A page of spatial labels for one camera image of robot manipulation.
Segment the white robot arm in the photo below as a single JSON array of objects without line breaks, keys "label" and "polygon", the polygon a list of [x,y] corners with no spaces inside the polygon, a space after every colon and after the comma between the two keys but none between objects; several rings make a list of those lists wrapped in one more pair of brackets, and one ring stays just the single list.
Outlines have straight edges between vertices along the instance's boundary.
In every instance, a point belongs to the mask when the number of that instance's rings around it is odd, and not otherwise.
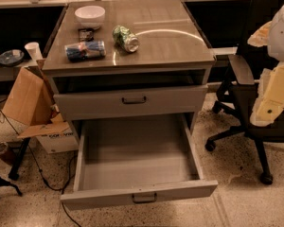
[{"label": "white robot arm", "polygon": [[266,45],[268,55],[278,61],[274,69],[262,71],[250,116],[253,125],[264,127],[284,111],[284,5],[271,21],[250,36],[247,43],[255,47]]}]

